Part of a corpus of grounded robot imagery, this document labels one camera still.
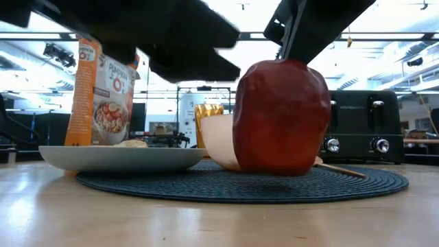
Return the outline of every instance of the wooden table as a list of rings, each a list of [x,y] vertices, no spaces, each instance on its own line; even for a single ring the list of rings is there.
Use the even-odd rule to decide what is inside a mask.
[[[45,163],[0,169],[0,246],[437,246],[439,167],[375,165],[401,193],[322,204],[148,200],[89,189]]]

